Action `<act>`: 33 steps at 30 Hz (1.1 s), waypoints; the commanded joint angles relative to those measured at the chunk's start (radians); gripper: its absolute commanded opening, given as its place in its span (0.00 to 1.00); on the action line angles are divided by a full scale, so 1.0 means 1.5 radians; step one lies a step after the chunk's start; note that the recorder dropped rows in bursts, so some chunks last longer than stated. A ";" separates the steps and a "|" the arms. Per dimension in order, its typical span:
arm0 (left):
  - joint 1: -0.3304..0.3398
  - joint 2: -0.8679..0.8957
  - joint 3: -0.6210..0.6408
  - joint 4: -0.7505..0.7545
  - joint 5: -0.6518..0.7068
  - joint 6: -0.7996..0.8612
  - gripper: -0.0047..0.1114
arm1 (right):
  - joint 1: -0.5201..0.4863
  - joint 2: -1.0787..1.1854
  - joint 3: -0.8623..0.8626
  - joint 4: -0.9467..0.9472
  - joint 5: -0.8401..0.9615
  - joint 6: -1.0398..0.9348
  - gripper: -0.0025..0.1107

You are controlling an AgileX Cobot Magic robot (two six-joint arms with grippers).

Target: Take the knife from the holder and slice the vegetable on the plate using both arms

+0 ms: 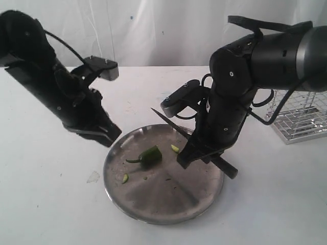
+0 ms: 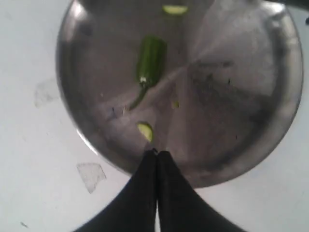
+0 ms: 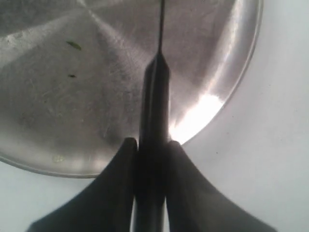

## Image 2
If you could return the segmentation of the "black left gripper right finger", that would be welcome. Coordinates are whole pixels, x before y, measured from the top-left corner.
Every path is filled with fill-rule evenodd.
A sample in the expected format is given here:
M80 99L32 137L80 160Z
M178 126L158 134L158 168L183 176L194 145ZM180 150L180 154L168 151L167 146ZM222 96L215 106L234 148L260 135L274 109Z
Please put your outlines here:
M162 232L243 232L208 205L181 174L171 154L157 155L157 201Z

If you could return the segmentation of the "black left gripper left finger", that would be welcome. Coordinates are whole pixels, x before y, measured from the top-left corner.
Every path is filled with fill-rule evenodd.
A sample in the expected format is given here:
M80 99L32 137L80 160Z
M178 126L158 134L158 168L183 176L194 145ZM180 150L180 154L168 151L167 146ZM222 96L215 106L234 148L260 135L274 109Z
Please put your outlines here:
M120 193L77 232L154 232L156 150L147 150Z

